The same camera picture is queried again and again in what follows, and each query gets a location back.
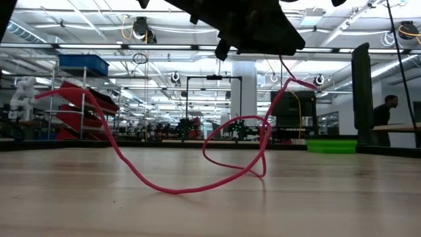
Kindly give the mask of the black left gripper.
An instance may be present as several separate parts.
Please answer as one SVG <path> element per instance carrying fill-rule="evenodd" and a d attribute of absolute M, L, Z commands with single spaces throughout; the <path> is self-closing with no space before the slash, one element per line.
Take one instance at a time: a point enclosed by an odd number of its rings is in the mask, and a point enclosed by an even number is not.
<path fill-rule="evenodd" d="M 165 0 L 219 31 L 214 50 L 226 60 L 231 47 L 240 53 L 294 55 L 305 40 L 287 19 L 278 0 Z"/>

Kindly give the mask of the white pillar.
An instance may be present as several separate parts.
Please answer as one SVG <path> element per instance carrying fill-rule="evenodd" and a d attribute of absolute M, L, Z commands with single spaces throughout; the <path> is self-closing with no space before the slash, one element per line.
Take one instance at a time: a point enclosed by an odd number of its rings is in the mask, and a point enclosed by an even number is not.
<path fill-rule="evenodd" d="M 233 61 L 231 118 L 257 115 L 257 71 L 254 61 Z"/>

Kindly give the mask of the black cabinet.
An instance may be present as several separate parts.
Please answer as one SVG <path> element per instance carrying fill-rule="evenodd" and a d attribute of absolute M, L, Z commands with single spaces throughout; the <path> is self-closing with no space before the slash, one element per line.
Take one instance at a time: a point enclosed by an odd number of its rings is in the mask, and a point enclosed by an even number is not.
<path fill-rule="evenodd" d="M 274 140 L 303 139 L 318 130 L 316 96 L 312 91 L 285 92 L 270 112 Z"/>

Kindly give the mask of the green plastic tray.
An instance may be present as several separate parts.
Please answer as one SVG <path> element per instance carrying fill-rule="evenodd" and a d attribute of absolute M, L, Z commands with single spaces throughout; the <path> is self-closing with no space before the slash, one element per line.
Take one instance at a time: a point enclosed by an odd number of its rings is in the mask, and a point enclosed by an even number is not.
<path fill-rule="evenodd" d="M 307 151 L 313 153 L 352 154 L 356 140 L 306 140 Z"/>

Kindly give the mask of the person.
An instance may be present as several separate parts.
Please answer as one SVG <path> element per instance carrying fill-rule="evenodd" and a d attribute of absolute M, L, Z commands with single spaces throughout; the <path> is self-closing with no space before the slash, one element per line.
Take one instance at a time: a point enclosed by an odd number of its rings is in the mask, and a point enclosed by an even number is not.
<path fill-rule="evenodd" d="M 384 103 L 373 110 L 374 126 L 388 125 L 390 120 L 390 110 L 396 108 L 397 106 L 398 97 L 396 95 L 387 95 Z M 374 135 L 376 136 L 377 144 L 379 146 L 389 147 L 391 145 L 388 132 L 377 131 Z"/>

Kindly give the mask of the wooden top desk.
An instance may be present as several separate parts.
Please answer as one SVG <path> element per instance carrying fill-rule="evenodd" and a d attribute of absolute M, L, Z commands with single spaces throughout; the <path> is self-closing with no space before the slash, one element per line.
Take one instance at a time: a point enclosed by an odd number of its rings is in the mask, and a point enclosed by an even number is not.
<path fill-rule="evenodd" d="M 416 130 L 412 124 L 388 124 L 375 126 L 375 135 L 388 135 L 390 147 L 393 148 L 421 148 L 421 122 L 416 123 Z"/>

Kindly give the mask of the blue storage bin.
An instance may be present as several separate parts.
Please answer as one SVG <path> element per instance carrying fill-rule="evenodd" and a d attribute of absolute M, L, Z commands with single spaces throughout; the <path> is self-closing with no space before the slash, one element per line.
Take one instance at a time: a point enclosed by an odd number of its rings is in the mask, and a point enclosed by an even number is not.
<path fill-rule="evenodd" d="M 59 69 L 73 76 L 101 77 L 108 76 L 109 64 L 98 55 L 59 55 Z"/>

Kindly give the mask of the red bin cart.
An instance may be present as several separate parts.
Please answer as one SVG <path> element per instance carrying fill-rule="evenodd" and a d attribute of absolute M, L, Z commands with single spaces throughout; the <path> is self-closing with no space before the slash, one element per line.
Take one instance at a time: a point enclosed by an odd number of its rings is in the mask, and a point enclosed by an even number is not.
<path fill-rule="evenodd" d="M 101 120 L 101 117 L 98 114 L 98 110 L 95 108 L 95 105 L 93 104 L 93 101 L 96 101 L 96 99 L 89 92 L 88 88 L 94 89 L 97 92 L 100 92 L 102 94 L 105 94 L 105 95 L 109 96 L 117 104 L 116 101 L 118 100 L 118 98 L 114 98 L 113 93 L 116 92 L 118 95 L 120 95 L 120 92 L 118 91 L 118 88 L 116 87 L 115 84 L 109 82 L 109 80 L 106 76 L 101 76 L 101 77 L 86 76 L 86 69 L 84 70 L 83 76 L 73 76 L 73 75 L 70 75 L 66 72 L 61 71 L 59 68 L 57 69 L 57 73 L 58 73 L 59 78 L 62 80 L 62 83 L 63 82 L 70 82 L 70 83 L 75 84 L 75 85 L 82 88 L 81 89 L 82 108 L 81 109 L 79 108 L 82 111 L 82 119 L 84 119 L 84 111 L 89 111 L 90 113 L 94 114 L 96 117 L 98 117 Z M 50 108 L 50 110 L 48 110 L 48 114 L 49 114 L 50 119 L 53 119 L 53 118 L 58 119 L 56 117 L 56 114 L 57 114 L 57 112 L 59 111 L 59 109 L 62 105 L 74 106 L 72 103 L 65 100 L 59 94 L 57 94 L 57 96 L 60 97 L 61 99 L 63 99 L 63 102 L 56 109 Z M 109 118 L 114 119 L 116 117 L 116 115 L 119 114 L 119 110 L 115 115 L 104 115 L 104 114 L 103 115 L 106 119 L 109 119 Z M 83 121 L 81 121 L 80 130 L 75 130 L 75 129 L 69 127 L 68 125 L 66 125 L 63 121 L 59 120 L 59 122 L 60 122 L 60 124 L 57 126 L 58 132 L 61 128 L 69 128 L 69 129 L 74 130 L 75 132 L 79 132 L 81 134 L 80 140 L 83 140 L 82 135 L 83 135 L 84 132 L 93 132 L 93 131 L 95 131 L 95 132 L 105 132 L 104 131 L 104 127 L 105 127 L 104 124 L 100 128 L 90 128 L 90 127 L 83 126 Z"/>

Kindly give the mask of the red storage bin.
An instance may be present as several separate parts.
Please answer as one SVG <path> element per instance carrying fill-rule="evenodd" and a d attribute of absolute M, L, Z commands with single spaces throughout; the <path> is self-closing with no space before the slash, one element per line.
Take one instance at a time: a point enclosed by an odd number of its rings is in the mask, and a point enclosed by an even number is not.
<path fill-rule="evenodd" d="M 56 135 L 56 140 L 79 140 L 81 134 L 75 132 L 69 128 L 61 128 Z M 104 132 L 84 132 L 82 135 L 83 140 L 92 140 L 92 141 L 108 141 L 109 138 Z"/>
<path fill-rule="evenodd" d="M 84 119 L 82 119 L 82 111 L 70 105 L 62 105 L 56 117 L 75 130 L 80 130 L 81 121 L 83 121 L 83 126 L 90 128 L 100 128 L 103 125 L 102 121 L 89 111 L 84 111 Z"/>
<path fill-rule="evenodd" d="M 59 89 L 61 90 L 61 92 L 59 92 L 61 97 L 72 103 L 74 106 L 80 109 L 82 108 L 81 87 L 70 82 L 63 82 Z M 115 115 L 118 112 L 119 106 L 109 96 L 91 88 L 88 88 L 88 90 L 96 99 L 104 115 Z"/>

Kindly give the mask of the black robot station frame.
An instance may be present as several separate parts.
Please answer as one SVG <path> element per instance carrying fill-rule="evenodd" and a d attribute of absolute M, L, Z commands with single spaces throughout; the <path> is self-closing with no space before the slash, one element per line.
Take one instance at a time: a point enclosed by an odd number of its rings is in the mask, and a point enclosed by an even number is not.
<path fill-rule="evenodd" d="M 189 132 L 191 130 L 190 125 L 187 124 L 189 120 L 188 116 L 188 108 L 189 108 L 189 81 L 191 79 L 207 79 L 207 80 L 222 80 L 222 79 L 237 79 L 240 83 L 240 90 L 239 90 L 239 114 L 242 115 L 242 101 L 243 101 L 243 77 L 242 76 L 221 76 L 221 75 L 207 75 L 207 76 L 187 76 L 186 82 L 186 127 L 184 128 L 184 136 L 182 141 L 186 141 L 189 139 Z"/>

